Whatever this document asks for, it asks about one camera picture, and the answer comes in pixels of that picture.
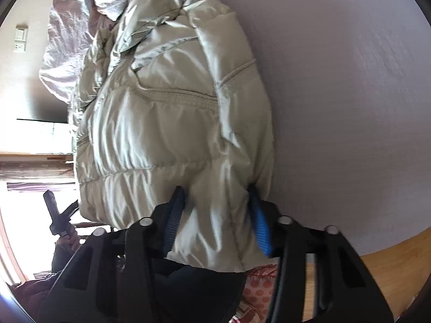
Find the person's left hand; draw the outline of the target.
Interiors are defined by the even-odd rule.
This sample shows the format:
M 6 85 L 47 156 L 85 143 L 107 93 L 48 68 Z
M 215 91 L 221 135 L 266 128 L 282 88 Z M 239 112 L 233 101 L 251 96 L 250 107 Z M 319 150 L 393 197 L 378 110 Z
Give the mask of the person's left hand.
M 67 249 L 72 250 L 72 252 L 76 252 L 80 248 L 80 237 L 77 234 L 76 228 L 71 226 L 69 233 L 66 236 L 61 236 L 55 244 L 56 246 L 65 246 Z

